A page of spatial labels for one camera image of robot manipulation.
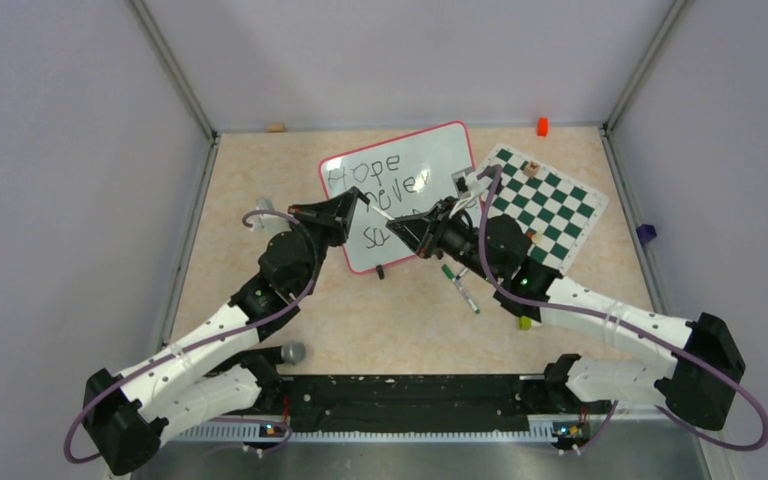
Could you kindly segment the black marker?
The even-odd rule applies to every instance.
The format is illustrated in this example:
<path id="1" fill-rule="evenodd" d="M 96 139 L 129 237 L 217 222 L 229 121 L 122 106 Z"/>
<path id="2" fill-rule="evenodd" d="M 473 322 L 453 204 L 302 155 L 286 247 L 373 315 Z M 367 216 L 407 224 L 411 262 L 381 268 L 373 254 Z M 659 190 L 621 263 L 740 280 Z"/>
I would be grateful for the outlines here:
<path id="1" fill-rule="evenodd" d="M 371 197 L 361 197 L 359 199 L 358 213 L 359 219 L 366 226 L 384 228 L 386 224 L 394 217 L 384 211 Z"/>

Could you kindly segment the pink framed whiteboard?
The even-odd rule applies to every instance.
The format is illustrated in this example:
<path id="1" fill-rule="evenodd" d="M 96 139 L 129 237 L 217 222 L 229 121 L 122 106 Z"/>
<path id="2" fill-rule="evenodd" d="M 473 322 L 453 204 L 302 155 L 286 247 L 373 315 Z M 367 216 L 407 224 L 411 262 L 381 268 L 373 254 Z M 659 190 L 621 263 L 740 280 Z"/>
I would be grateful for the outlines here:
<path id="1" fill-rule="evenodd" d="M 377 266 L 413 256 L 385 226 L 386 218 L 424 213 L 439 200 L 458 195 L 454 175 L 475 167 L 466 125 L 452 121 L 324 159 L 319 176 L 327 198 L 353 187 L 369 199 L 354 213 L 343 245 L 349 270 L 371 273 Z"/>

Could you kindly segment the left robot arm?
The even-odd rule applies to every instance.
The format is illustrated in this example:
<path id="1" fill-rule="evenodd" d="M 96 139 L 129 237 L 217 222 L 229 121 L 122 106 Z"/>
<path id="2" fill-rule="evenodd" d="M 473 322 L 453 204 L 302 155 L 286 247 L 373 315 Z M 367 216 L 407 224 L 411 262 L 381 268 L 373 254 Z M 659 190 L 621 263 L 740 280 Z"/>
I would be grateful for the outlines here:
<path id="1" fill-rule="evenodd" d="M 276 231 L 258 259 L 258 271 L 197 328 L 118 373 L 101 369 L 85 385 L 83 407 L 64 440 L 68 462 L 83 428 L 96 457 L 115 476 L 145 465 L 180 432 L 226 412 L 249 407 L 268 413 L 280 386 L 257 361 L 239 363 L 244 351 L 282 329 L 312 294 L 331 247 L 345 244 L 358 204 L 358 188 L 322 202 L 294 204 L 284 212 L 256 209 L 242 223 Z"/>

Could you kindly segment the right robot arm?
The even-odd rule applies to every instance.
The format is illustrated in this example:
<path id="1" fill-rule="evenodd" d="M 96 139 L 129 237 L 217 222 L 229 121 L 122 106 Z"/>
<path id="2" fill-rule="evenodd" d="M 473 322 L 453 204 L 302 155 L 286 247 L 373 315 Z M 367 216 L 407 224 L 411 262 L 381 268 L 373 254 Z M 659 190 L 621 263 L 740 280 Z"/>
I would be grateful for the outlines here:
<path id="1" fill-rule="evenodd" d="M 568 355 L 549 372 L 549 404 L 572 412 L 584 401 L 651 404 L 692 427 L 724 428 L 745 373 L 726 322 L 642 310 L 587 288 L 538 261 L 532 242 L 508 215 L 474 224 L 447 198 L 426 213 L 389 218 L 386 227 L 416 256 L 446 254 L 495 289 L 509 313 L 577 330 L 633 356 L 605 363 Z"/>

